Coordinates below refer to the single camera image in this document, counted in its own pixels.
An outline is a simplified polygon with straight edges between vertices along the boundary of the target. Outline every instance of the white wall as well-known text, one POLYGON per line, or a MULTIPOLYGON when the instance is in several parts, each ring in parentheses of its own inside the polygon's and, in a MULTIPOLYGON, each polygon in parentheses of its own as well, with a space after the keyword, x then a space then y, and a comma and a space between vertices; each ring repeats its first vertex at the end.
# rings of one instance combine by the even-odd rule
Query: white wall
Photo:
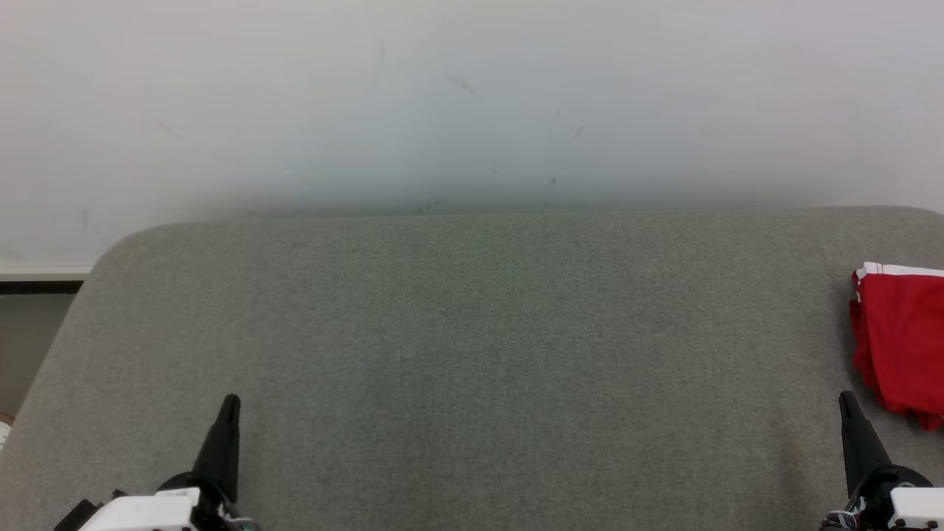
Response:
POLYGON ((439 197, 944 211, 940 0, 8 0, 0 68, 6 268, 439 197))

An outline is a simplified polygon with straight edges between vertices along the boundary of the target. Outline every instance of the gray fabric surface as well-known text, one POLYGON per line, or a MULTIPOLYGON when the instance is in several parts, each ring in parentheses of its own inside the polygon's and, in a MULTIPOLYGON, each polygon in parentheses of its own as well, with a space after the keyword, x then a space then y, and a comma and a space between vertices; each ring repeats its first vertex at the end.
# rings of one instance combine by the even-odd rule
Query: gray fabric surface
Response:
POLYGON ((189 469, 244 400, 268 531, 812 529, 845 501, 836 398, 944 484, 944 436, 851 369, 849 276, 944 268, 910 209, 172 226, 78 294, 0 454, 0 529, 189 469))

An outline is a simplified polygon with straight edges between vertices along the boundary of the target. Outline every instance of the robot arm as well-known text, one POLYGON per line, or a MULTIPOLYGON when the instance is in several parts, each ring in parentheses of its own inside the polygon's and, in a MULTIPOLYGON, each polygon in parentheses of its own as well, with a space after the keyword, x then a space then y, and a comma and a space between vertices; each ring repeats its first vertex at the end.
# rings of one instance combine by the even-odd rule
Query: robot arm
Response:
POLYGON ((839 411, 849 501, 843 510, 829 513, 820 529, 905 531, 944 523, 944 488, 892 464, 850 391, 839 395, 839 411))
POLYGON ((153 496, 116 490, 106 505, 82 500, 55 531, 259 531, 236 511, 240 400, 228 395, 191 471, 153 496))

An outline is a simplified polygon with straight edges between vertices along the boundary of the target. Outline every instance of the folded red fabric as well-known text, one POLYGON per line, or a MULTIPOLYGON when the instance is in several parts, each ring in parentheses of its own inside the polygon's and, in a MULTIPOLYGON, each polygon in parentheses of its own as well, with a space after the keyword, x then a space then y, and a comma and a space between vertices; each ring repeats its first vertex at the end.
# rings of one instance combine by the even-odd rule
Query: folded red fabric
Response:
POLYGON ((852 279, 853 365, 883 407, 935 430, 944 423, 944 271, 866 263, 852 279))

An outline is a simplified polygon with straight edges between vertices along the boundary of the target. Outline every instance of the white stripe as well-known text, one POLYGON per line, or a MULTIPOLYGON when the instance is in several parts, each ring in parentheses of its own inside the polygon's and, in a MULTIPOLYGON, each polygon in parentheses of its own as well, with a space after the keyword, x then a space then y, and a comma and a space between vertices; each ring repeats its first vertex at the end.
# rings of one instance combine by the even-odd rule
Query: white stripe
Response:
POLYGON ((919 275, 922 277, 944 277, 944 271, 940 269, 928 269, 925 267, 908 267, 907 265, 883 265, 875 262, 865 262, 861 269, 855 270, 855 276, 861 281, 867 275, 919 275))

